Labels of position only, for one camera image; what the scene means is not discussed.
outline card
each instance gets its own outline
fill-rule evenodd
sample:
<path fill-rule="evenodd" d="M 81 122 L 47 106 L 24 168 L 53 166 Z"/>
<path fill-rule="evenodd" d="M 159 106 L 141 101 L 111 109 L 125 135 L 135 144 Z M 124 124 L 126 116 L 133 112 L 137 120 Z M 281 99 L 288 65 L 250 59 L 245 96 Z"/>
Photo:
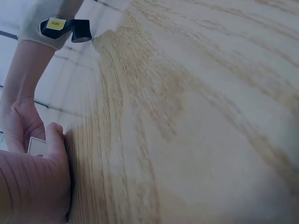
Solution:
<path fill-rule="evenodd" d="M 46 141 L 31 137 L 28 146 L 28 153 L 30 155 L 45 155 L 47 153 Z"/>

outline human hand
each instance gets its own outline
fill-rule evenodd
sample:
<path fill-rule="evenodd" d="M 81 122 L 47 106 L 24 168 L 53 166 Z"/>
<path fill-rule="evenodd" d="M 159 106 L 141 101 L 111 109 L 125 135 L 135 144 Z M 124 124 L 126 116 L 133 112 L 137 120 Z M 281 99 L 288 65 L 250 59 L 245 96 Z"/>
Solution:
<path fill-rule="evenodd" d="M 47 126 L 48 151 L 43 157 L 0 152 L 0 164 L 10 192 L 10 224 L 65 224 L 70 206 L 70 173 L 63 143 L 63 129 Z"/>
<path fill-rule="evenodd" d="M 9 151 L 26 153 L 31 136 L 45 140 L 45 127 L 33 98 L 3 99 L 1 121 Z"/>

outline yellow sticker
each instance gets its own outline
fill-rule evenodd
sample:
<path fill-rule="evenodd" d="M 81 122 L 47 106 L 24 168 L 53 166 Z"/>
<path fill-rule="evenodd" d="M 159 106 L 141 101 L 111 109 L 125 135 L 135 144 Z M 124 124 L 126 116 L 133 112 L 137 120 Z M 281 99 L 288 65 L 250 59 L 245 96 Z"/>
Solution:
<path fill-rule="evenodd" d="M 54 30 L 62 30 L 66 20 L 61 20 L 57 18 L 49 18 L 49 22 L 47 24 L 47 29 L 54 29 Z"/>

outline sleeve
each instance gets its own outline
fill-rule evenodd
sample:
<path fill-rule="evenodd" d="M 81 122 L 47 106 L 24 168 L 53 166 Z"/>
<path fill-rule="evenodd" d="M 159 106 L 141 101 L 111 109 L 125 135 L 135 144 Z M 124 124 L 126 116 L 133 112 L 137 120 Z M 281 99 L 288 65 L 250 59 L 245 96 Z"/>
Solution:
<path fill-rule="evenodd" d="M 53 40 L 40 34 L 41 22 L 50 17 L 71 20 L 75 18 L 84 0 L 38 0 L 28 11 L 18 33 L 18 41 L 34 41 L 60 50 L 70 33 Z"/>

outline light wood panel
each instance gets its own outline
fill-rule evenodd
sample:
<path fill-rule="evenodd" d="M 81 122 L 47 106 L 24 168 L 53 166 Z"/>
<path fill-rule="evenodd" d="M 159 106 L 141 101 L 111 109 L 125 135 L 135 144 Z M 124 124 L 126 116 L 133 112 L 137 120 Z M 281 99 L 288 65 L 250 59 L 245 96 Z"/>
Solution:
<path fill-rule="evenodd" d="M 62 74 L 53 95 L 68 111 L 69 223 L 298 223 L 298 9 L 128 4 L 92 42 L 98 67 Z"/>

